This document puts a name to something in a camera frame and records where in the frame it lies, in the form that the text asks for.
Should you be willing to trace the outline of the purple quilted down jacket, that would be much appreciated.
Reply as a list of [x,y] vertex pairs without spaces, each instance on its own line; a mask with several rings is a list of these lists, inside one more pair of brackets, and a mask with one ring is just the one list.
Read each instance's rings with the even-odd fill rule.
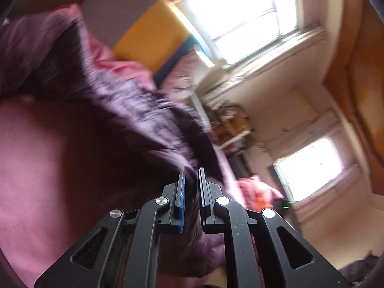
[[84,22],[61,11],[1,27],[1,250],[32,287],[110,210],[141,207],[187,175],[186,231],[159,269],[201,278],[225,263],[200,225],[196,173],[223,182],[198,114],[94,63]]

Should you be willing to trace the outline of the bright bedroom window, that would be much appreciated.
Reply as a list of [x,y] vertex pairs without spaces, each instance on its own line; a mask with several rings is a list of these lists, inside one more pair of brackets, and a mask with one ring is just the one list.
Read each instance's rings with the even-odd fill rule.
[[178,6],[229,65],[298,29],[296,0],[183,0]]

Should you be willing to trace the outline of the red orange ruffled quilt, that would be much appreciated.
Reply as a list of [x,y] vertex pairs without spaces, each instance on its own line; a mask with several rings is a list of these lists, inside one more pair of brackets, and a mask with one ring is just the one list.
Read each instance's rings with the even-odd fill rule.
[[243,194],[245,208],[251,211],[260,212],[264,208],[273,209],[273,202],[283,198],[277,189],[261,181],[256,174],[250,178],[238,179],[237,184]]

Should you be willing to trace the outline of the cluttered wooden desk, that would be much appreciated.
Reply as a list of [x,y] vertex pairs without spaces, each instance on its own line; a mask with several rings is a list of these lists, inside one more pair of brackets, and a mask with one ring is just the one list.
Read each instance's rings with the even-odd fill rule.
[[204,108],[215,135],[215,142],[226,155],[245,148],[245,139],[254,131],[243,106],[224,102],[219,108]]

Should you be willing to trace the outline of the pink deer print pillow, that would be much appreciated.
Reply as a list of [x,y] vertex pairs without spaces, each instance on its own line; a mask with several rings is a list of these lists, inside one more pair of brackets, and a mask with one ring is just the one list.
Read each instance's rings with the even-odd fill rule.
[[190,49],[172,68],[159,91],[173,101],[184,102],[215,64],[199,49]]

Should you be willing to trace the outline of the pink dotted bed cover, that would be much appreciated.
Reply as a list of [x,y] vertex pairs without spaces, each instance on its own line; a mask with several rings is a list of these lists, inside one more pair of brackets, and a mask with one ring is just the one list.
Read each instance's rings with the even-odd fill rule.
[[117,61],[77,5],[1,27],[1,250],[24,286],[132,197],[156,105],[145,67]]

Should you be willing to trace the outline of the grey yellow blue headboard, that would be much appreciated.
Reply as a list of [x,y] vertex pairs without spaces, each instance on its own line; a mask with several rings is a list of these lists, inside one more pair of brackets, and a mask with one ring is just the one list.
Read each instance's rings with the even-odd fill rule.
[[197,39],[166,0],[85,0],[90,32],[123,60],[145,65],[160,85]]

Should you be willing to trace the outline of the wooden wardrobe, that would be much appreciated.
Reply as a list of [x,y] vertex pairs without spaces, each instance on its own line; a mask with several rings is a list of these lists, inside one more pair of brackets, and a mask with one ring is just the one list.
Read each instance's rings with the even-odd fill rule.
[[383,23],[369,0],[346,0],[325,86],[357,132],[373,193],[383,194]]

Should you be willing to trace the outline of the grey curved bed rail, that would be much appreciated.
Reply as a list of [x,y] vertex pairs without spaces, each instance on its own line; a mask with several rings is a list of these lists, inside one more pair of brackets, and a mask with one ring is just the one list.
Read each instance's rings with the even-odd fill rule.
[[207,113],[206,113],[202,103],[200,102],[198,96],[196,95],[196,93],[193,92],[190,95],[189,99],[191,100],[193,107],[195,108],[195,110],[199,114],[205,130],[211,129],[211,122],[209,120],[209,117],[207,116]]

